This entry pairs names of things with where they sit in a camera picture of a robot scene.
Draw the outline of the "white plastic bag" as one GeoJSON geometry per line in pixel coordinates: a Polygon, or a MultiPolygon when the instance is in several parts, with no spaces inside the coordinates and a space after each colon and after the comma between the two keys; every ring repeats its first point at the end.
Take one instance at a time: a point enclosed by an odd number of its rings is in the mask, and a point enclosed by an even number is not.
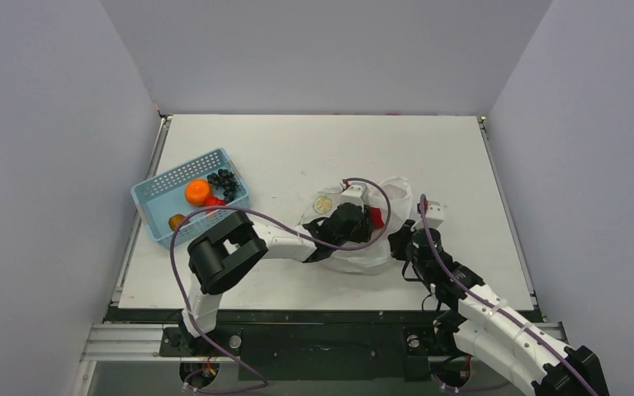
{"type": "MultiPolygon", "coordinates": [[[[413,206],[413,192],[404,177],[389,177],[379,185],[386,192],[391,205],[390,222],[385,234],[369,247],[355,252],[336,251],[318,262],[331,271],[356,275],[378,275],[394,260],[390,255],[387,237],[398,231],[409,218],[413,206]]],[[[326,186],[312,196],[312,202],[300,217],[300,224],[308,224],[311,220],[331,215],[342,202],[338,196],[343,188],[339,185],[326,186]]]]}

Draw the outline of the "orange fake fruit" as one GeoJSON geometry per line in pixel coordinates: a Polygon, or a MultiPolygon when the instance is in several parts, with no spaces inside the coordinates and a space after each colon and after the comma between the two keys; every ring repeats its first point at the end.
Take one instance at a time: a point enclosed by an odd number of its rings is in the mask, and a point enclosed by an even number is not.
{"type": "Polygon", "coordinates": [[[186,202],[195,207],[203,206],[204,200],[208,196],[212,196],[212,187],[205,179],[195,179],[190,181],[184,190],[184,198],[186,202]]]}

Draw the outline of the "red fake apple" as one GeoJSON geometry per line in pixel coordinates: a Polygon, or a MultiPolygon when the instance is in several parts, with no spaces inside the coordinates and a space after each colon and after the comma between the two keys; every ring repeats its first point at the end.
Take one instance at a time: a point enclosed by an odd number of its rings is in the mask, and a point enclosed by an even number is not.
{"type": "Polygon", "coordinates": [[[375,230],[383,229],[385,227],[385,221],[382,209],[378,207],[370,207],[368,210],[372,227],[375,230]]]}

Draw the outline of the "black fake grape bunch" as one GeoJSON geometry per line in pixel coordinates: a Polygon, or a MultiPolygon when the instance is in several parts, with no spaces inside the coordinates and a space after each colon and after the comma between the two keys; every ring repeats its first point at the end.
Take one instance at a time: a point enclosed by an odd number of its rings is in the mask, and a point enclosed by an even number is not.
{"type": "Polygon", "coordinates": [[[221,190],[225,202],[235,200],[239,194],[239,179],[229,169],[221,168],[210,173],[206,180],[213,188],[221,190]]]}

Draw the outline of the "brown fake kiwi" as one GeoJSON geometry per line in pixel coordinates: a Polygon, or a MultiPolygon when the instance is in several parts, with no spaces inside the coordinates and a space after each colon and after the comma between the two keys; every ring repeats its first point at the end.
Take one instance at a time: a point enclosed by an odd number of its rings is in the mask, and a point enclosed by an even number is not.
{"type": "Polygon", "coordinates": [[[172,231],[177,231],[190,224],[183,214],[175,214],[168,219],[168,226],[172,231]]]}

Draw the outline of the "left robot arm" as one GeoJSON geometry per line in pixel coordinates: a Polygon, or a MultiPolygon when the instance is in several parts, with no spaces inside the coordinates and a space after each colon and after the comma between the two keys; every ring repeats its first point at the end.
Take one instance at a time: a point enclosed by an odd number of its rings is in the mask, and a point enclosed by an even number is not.
{"type": "Polygon", "coordinates": [[[331,215],[295,229],[254,223],[235,211],[187,247],[195,276],[189,307],[182,312],[181,344],[194,355],[210,350],[222,294],[235,287],[262,259],[321,262],[347,243],[366,243],[375,230],[371,207],[342,203],[331,215]]]}

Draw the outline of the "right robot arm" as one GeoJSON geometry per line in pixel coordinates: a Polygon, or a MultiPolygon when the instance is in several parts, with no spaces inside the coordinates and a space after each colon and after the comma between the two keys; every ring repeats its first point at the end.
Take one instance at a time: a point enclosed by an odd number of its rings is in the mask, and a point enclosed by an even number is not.
{"type": "Polygon", "coordinates": [[[597,355],[554,338],[512,309],[472,269],[456,261],[436,229],[408,220],[388,237],[394,259],[413,267],[448,310],[433,322],[441,351],[477,358],[525,395],[607,395],[597,355]]]}

